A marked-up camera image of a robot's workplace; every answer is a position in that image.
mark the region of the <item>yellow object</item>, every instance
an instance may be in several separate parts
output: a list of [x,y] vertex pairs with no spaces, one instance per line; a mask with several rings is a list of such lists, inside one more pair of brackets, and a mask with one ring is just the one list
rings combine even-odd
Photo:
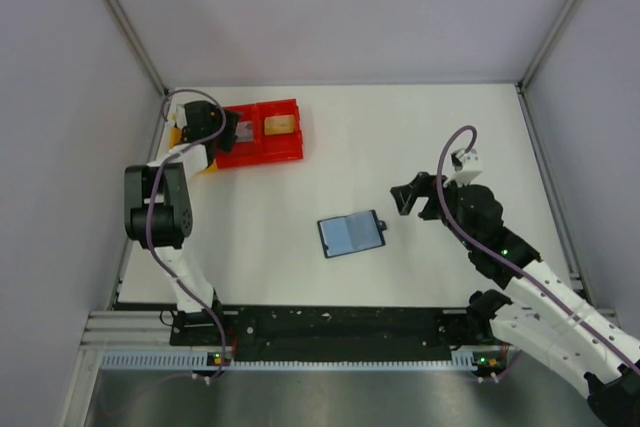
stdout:
[[274,115],[264,119],[264,135],[292,134],[296,129],[293,115]]
[[[182,131],[177,127],[171,127],[171,132],[169,134],[169,148],[172,149],[178,143],[180,143],[180,137],[182,136]],[[213,161],[209,167],[207,167],[204,172],[215,172],[218,170],[218,166],[216,165],[216,161]]]

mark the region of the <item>red container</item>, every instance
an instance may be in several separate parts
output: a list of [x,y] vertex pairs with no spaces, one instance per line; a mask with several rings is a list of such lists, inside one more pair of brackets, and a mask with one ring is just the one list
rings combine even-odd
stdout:
[[[248,125],[241,124],[242,122],[251,122],[253,140],[242,142],[242,135],[240,134],[240,139],[236,142],[231,152],[218,152],[216,164],[219,169],[304,158],[300,112],[298,111],[296,99],[234,105],[226,108],[242,114],[239,120],[239,129]],[[269,117],[281,115],[293,116],[293,132],[266,135],[265,120]]]

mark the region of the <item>metal frame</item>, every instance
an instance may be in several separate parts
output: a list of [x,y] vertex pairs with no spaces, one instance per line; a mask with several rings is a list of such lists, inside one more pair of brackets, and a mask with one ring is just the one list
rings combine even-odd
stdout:
[[540,71],[542,65],[549,57],[553,49],[555,48],[558,40],[562,36],[564,30],[567,28],[571,19],[573,19],[578,7],[580,7],[580,3],[582,0],[566,0],[558,17],[554,21],[551,29],[545,36],[542,44],[538,48],[538,51],[531,59],[527,70],[522,77],[522,80],[518,83],[519,87],[522,88],[523,91],[529,88],[537,73]]
[[149,78],[149,81],[155,88],[156,92],[158,92],[159,95],[165,95],[167,93],[165,83],[163,82],[155,64],[151,60],[151,57],[149,57],[149,54],[144,48],[144,45],[140,40],[140,36],[138,36],[138,33],[134,29],[131,20],[129,20],[129,16],[120,3],[120,0],[103,1],[111,14],[113,21],[118,26],[122,37],[131,49],[133,56],[140,64],[145,75]]

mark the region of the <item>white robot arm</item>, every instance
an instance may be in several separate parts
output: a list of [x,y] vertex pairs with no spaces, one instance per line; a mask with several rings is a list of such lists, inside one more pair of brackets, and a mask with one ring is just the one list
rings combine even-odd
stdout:
[[493,193],[471,185],[482,172],[475,150],[458,150],[451,160],[455,173],[443,179],[442,197],[438,176],[426,172],[391,193],[401,215],[408,215],[418,197],[427,197],[418,216],[441,220],[469,251],[476,269],[500,287],[500,293],[474,294],[470,307],[479,316],[474,325],[564,378],[605,425],[640,426],[640,340],[605,319],[504,226],[502,205]]
[[[178,310],[185,313],[200,312],[202,305],[179,283],[207,306],[211,306],[215,299],[213,287],[189,249],[188,237],[193,218],[188,182],[213,163],[218,149],[229,151],[236,141],[235,129],[240,115],[225,109],[225,118],[222,119],[218,109],[206,101],[180,106],[175,127],[181,130],[181,142],[156,160],[125,170],[125,229],[131,239],[147,249],[146,229],[152,184],[160,166],[163,166],[159,189],[153,199],[151,238],[155,253],[174,274],[168,277],[178,301]],[[199,143],[207,138],[211,140]]]

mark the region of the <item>white enclosure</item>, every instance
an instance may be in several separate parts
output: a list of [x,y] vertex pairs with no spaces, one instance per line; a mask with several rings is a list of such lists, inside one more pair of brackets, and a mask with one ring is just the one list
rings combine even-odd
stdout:
[[565,0],[120,0],[167,85],[516,82]]
[[122,256],[157,97],[101,0],[1,0],[3,426],[52,425]]
[[580,264],[640,334],[640,3],[584,0],[530,89]]
[[[258,287],[267,290],[256,297],[255,282],[244,279],[255,280],[261,255],[244,251],[238,241],[241,222],[251,221],[246,202],[264,205],[259,196],[273,199],[279,189],[312,190],[307,183],[313,181],[324,196],[316,196],[313,205],[305,205],[301,195],[293,199],[305,222],[329,210],[375,208],[390,217],[389,187],[408,182],[418,170],[433,170],[436,145],[456,127],[475,123],[486,151],[482,179],[504,200],[514,230],[538,244],[565,280],[567,265],[579,268],[594,303],[615,308],[622,326],[640,335],[634,315],[640,289],[634,249],[640,218],[637,0],[0,5],[1,425],[46,426],[63,417],[87,315],[108,307],[118,280],[124,279],[120,302],[170,301],[168,284],[144,252],[134,249],[129,257],[131,246],[125,248],[122,175],[126,166],[155,155],[159,94],[180,85],[207,86],[224,104],[297,97],[303,113],[305,161],[219,172],[194,184],[194,203],[205,216],[229,216],[235,238],[224,255],[242,265],[226,277],[216,278],[222,274],[215,269],[207,275],[233,301],[318,303],[324,289],[332,295],[324,297],[327,303],[372,304],[383,292],[374,284],[388,276],[384,265],[373,261],[377,277],[359,283],[363,272],[353,269],[362,267],[338,260],[335,266],[352,271],[338,274],[341,283],[329,281],[324,259],[309,250],[316,232],[301,233],[281,263],[273,260],[278,252],[261,246],[276,275],[271,284],[261,281]],[[424,85],[437,83],[450,85]],[[484,85],[462,85],[467,83]],[[342,114],[348,123],[334,129],[331,117]],[[389,121],[370,114],[388,115]],[[393,129],[393,145],[384,148],[378,139]],[[323,144],[321,134],[338,134],[337,144]],[[341,155],[345,149],[350,156]],[[405,151],[414,160],[397,161]],[[496,160],[500,165],[493,165]],[[388,168],[393,162],[398,178]],[[341,188],[329,196],[332,180]],[[355,189],[364,192],[360,200]],[[221,196],[216,202],[212,195]],[[230,207],[227,201],[234,197],[244,203]],[[262,214],[266,222],[266,208]],[[380,249],[386,263],[406,247],[407,265],[419,270],[419,259],[436,247],[456,248],[435,225],[416,218],[402,219],[410,227],[397,218],[384,220],[394,224],[388,234],[393,242]],[[278,227],[270,235],[284,245],[286,226]],[[221,242],[207,243],[216,228],[209,224],[196,239],[204,260],[224,250]],[[261,229],[266,224],[249,229],[254,240]],[[431,240],[420,243],[419,235]],[[447,255],[438,252],[431,270],[412,277],[415,284],[395,279],[380,305],[459,306],[474,286],[487,287],[475,272],[463,277],[469,265],[442,274],[448,262],[464,260],[461,251]],[[308,279],[295,271],[305,259]],[[285,278],[291,283],[280,282]],[[304,281],[314,283],[304,290]],[[431,281],[424,300],[419,283]],[[363,285],[369,290],[358,290]],[[571,412],[563,418],[572,418]]]

